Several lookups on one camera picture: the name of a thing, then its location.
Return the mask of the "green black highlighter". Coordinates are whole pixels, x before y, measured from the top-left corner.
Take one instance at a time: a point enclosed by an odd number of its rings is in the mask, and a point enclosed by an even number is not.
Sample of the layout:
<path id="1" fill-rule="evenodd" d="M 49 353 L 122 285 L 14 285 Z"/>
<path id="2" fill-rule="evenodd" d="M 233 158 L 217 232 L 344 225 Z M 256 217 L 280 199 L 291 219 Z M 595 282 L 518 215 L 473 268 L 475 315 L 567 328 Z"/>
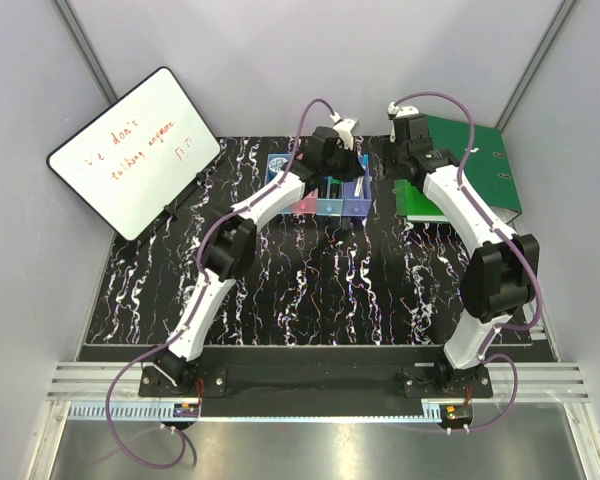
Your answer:
<path id="1" fill-rule="evenodd" d="M 332 178 L 329 186 L 329 198 L 339 199 L 340 198 L 341 182 L 335 178 Z"/>

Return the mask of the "purple storage bin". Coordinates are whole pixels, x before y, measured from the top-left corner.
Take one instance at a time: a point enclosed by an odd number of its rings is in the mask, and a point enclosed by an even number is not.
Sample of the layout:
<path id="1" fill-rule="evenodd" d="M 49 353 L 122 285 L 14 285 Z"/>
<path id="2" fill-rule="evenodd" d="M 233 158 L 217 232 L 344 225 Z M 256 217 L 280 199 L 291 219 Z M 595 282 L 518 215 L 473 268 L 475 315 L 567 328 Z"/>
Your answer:
<path id="1" fill-rule="evenodd" d="M 357 199 L 354 196 L 356 181 L 345 182 L 343 184 L 344 206 L 342 215 L 349 217 L 366 218 L 371 207 L 371 171 L 369 167 L 369 157 L 363 155 L 359 158 L 360 164 L 365 169 L 364 178 L 364 198 Z"/>

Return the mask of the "light blue storage bin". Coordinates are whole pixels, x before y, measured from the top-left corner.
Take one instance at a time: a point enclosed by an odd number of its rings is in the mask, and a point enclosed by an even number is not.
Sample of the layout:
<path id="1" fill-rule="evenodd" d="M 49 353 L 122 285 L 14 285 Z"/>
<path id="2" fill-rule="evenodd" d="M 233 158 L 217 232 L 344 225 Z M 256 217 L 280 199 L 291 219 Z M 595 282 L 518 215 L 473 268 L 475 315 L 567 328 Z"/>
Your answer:
<path id="1" fill-rule="evenodd" d="M 340 198 L 329 198 L 329 186 L 333 177 L 325 177 L 322 184 L 318 188 L 317 212 L 319 216 L 341 216 L 344 206 L 343 184 L 341 182 Z"/>

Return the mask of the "light blue end bin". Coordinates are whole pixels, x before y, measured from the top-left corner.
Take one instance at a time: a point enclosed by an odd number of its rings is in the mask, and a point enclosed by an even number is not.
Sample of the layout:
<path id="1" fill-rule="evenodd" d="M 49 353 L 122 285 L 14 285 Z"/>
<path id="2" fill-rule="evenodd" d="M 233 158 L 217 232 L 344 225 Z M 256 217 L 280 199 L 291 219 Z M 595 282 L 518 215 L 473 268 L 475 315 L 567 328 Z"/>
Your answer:
<path id="1" fill-rule="evenodd" d="M 271 153 L 267 157 L 265 186 L 275 184 L 285 172 L 287 164 L 291 160 L 290 153 Z"/>

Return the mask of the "green lever arch binder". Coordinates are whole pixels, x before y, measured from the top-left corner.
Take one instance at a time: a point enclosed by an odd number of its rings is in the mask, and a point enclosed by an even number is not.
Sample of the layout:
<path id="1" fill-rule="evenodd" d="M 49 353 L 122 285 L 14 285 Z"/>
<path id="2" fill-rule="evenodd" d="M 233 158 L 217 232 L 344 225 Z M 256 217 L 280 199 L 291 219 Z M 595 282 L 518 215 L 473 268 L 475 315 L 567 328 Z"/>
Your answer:
<path id="1" fill-rule="evenodd" d="M 434 146 L 446 148 L 460 159 L 467 146 L 467 124 L 435 116 L 428 117 Z M 471 155 L 465 167 L 473 188 L 505 223 L 521 214 L 521 204 L 501 132 L 477 126 Z M 397 214 L 411 223 L 446 223 L 442 211 L 405 180 L 394 182 Z"/>

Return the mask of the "white marker blue cap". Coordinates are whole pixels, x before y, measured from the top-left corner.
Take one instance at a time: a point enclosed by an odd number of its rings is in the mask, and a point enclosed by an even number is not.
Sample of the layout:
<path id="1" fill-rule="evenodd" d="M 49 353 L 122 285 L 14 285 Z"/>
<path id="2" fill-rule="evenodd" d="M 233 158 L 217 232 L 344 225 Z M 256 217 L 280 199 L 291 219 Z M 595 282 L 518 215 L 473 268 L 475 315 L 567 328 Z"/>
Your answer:
<path id="1" fill-rule="evenodd" d="M 364 178 L 363 177 L 359 177 L 356 181 L 356 185 L 355 185 L 355 189 L 354 189 L 354 196 L 357 199 L 364 198 Z"/>

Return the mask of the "pink storage bin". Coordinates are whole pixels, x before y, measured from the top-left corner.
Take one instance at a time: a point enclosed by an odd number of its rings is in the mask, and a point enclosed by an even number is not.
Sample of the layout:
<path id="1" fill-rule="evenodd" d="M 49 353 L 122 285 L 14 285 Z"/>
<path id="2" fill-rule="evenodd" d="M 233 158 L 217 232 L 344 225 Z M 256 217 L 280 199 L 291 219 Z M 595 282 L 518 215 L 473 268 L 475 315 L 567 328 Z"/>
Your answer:
<path id="1" fill-rule="evenodd" d="M 291 206 L 292 214 L 312 215 L 317 212 L 318 191 L 314 190 Z"/>

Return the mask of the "blue round tape dispenser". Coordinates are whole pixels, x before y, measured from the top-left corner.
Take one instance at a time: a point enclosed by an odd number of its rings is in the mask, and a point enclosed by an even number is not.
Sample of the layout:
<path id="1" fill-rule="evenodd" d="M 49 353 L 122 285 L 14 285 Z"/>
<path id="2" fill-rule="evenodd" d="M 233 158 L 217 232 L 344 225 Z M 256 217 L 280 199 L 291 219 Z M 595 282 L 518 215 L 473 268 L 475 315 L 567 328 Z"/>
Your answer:
<path id="1" fill-rule="evenodd" d="M 286 168 L 289 161 L 288 154 L 271 154 L 267 160 L 267 173 L 271 177 L 275 177 Z"/>

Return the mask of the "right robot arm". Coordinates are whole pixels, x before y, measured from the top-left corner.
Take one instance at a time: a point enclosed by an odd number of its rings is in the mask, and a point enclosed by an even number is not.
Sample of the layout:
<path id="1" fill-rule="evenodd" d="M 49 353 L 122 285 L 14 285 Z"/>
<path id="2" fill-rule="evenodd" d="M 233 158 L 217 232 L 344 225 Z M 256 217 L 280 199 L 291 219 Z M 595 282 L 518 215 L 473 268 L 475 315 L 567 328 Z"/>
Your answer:
<path id="1" fill-rule="evenodd" d="M 459 396 L 479 377 L 494 337 L 509 327 L 537 291 L 539 243 L 518 235 L 478 195 L 460 163 L 433 146 L 428 121 L 416 108 L 393 107 L 392 131 L 383 140 L 383 170 L 432 201 L 462 240 L 469 263 L 460 282 L 463 311 L 451 338 L 424 381 L 445 396 Z"/>

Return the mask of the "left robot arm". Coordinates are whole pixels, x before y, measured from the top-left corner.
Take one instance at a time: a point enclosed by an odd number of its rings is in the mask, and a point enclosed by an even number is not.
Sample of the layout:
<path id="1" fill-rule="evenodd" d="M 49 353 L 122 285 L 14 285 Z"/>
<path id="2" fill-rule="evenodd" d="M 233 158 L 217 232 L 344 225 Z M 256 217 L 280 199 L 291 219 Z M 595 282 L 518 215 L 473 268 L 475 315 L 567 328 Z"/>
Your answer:
<path id="1" fill-rule="evenodd" d="M 229 290 L 255 260 L 261 229 L 282 210 L 303 200 L 327 177 L 341 182 L 364 175 L 353 130 L 355 119 L 336 120 L 320 126 L 294 147 L 279 173 L 247 199 L 215 212 L 196 258 L 198 277 L 175 331 L 153 365 L 161 384 L 176 396 L 195 386 L 197 361 L 207 332 Z"/>

